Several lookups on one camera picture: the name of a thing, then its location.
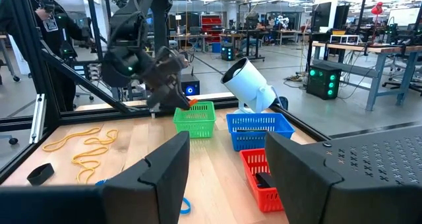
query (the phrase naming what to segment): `wooden tabletop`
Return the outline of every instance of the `wooden tabletop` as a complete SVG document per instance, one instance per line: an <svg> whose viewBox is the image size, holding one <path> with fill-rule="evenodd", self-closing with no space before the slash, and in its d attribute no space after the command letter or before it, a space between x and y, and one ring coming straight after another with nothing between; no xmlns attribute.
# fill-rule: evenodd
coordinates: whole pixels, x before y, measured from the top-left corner
<svg viewBox="0 0 422 224"><path fill-rule="evenodd" d="M317 47L324 47L325 43L320 43L320 42L313 42L312 46L317 46ZM333 44L333 43L329 43L327 45L329 48L334 48L334 49L346 49L346 50L354 50L354 51L364 51L365 47L363 46L359 46L359 45L351 45L351 44ZM373 52L373 53L401 53L402 52L402 48L401 47L368 47L368 52ZM409 46L406 47L406 52L415 52L415 51L422 51L422 46Z"/></svg>
<svg viewBox="0 0 422 224"><path fill-rule="evenodd" d="M233 150L227 130L226 114L234 110L216 111L217 121L212 138L191 139L185 197L192 204L192 212L181 216L179 223L288 224L283 211L262 213L258 209L239 153ZM44 144L96 126L102 128L98 135L100 138L104 138L111 129L118 129L119 136L109 145L107 153L93 157L100 160L101 165L89 184L116 176L176 135L173 117L139 118L61 126ZM292 140L300 144L315 142L303 131L295 129ZM44 163L51 163L55 174L43 185L76 184L80 167L71 163L72 156L98 147L84 145L83 141L87 138L89 136L71 138L60 150L51 153L43 151L40 146L2 185L28 186L28 174Z"/></svg>

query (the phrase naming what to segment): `black metal frame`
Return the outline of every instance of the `black metal frame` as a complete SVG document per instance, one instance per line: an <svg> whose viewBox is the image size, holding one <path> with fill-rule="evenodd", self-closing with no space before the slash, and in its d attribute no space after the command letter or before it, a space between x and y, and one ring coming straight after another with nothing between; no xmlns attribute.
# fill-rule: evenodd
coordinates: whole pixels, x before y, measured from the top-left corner
<svg viewBox="0 0 422 224"><path fill-rule="evenodd" d="M29 67L34 78L37 94L45 94L47 98L47 117L45 118L45 132L40 141L36 144L29 144L16 157L14 157L6 166L0 169L0 184L12 174L41 144L62 125L75 125L80 123L93 123L112 121L119 119L132 119L140 117L150 117L152 114L147 106L137 106L134 110L129 109L122 103L115 101L100 89L95 87L87 79L77 74L71 67L67 66L61 59L50 54L47 49L40 47L39 33L36 28L36 22L33 12L30 10L29 0L11 0L13 5L13 14L18 26L18 32L21 39L26 44L22 45L22 50L28 55ZM54 93L54 87L51 83L52 67L60 70L62 73L71 77L75 82L84 86L87 90L96 94L100 99L110 104L111 109L98 109L80 112L59 112L59 105ZM238 106L238 100L235 97L207 99L214 102L215 109L225 109ZM316 141L329 140L330 137L316 131L314 128L306 125L303 121L294 117L292 114L278 106L273 106L275 112L284 114L289 121L297 128L306 132ZM160 111L155 116L166 116L174 113L174 109ZM32 126L32 117L18 117L10 119L0 119L0 132L29 129Z"/></svg>

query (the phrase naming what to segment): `blue basket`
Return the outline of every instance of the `blue basket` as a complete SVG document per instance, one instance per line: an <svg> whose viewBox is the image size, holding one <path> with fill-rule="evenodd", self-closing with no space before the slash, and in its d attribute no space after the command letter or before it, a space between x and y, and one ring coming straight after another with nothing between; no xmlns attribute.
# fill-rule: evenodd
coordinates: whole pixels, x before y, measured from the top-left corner
<svg viewBox="0 0 422 224"><path fill-rule="evenodd" d="M233 149L264 148L266 132L237 132L238 129L264 129L291 138L295 129L281 113L227 114Z"/></svg>

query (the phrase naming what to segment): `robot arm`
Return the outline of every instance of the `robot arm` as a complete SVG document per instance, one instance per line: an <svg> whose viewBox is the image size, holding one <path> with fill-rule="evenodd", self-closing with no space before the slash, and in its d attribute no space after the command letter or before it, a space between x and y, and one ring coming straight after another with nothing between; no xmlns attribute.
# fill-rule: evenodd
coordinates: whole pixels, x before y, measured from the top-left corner
<svg viewBox="0 0 422 224"><path fill-rule="evenodd" d="M166 46L167 14L173 0L129 0L110 18L108 51L102 63L102 78L112 87L125 87L137 79L151 88L149 108L162 104L189 109L189 101L181 89L181 70L187 65L184 57ZM156 57L144 49L148 28L146 15L154 15Z"/></svg>

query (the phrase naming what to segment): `black object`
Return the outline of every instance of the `black object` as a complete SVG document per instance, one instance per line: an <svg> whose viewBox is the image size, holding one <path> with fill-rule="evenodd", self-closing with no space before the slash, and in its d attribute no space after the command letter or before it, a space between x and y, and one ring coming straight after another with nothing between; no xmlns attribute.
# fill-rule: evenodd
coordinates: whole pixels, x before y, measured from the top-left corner
<svg viewBox="0 0 422 224"><path fill-rule="evenodd" d="M200 95L199 79L195 75L182 74L181 87L186 96Z"/></svg>
<svg viewBox="0 0 422 224"><path fill-rule="evenodd" d="M101 186L2 187L0 223L176 224L188 170L185 131Z"/></svg>
<svg viewBox="0 0 422 224"><path fill-rule="evenodd" d="M313 27L328 27L330 21L331 2L312 6Z"/></svg>
<svg viewBox="0 0 422 224"><path fill-rule="evenodd" d="M222 59L225 61L235 60L235 49L232 43L222 43Z"/></svg>
<svg viewBox="0 0 422 224"><path fill-rule="evenodd" d="M52 13L55 9L53 0L40 0L40 7L45 10L46 13Z"/></svg>
<svg viewBox="0 0 422 224"><path fill-rule="evenodd" d="M310 66L306 92L321 99L337 98L341 74L341 69L324 64Z"/></svg>
<svg viewBox="0 0 422 224"><path fill-rule="evenodd" d="M9 144L10 145L16 145L16 144L18 144L18 142L19 142L18 138L11 138L11 139L9 139Z"/></svg>
<svg viewBox="0 0 422 224"><path fill-rule="evenodd" d="M26 178L32 186L38 186L46 182L54 174L50 163L35 168Z"/></svg>
<svg viewBox="0 0 422 224"><path fill-rule="evenodd" d="M420 126L306 146L273 132L265 140L289 223L422 222Z"/></svg>
<svg viewBox="0 0 422 224"><path fill-rule="evenodd" d="M258 180L258 188L274 188L276 186L267 172L259 172L255 174L255 177Z"/></svg>

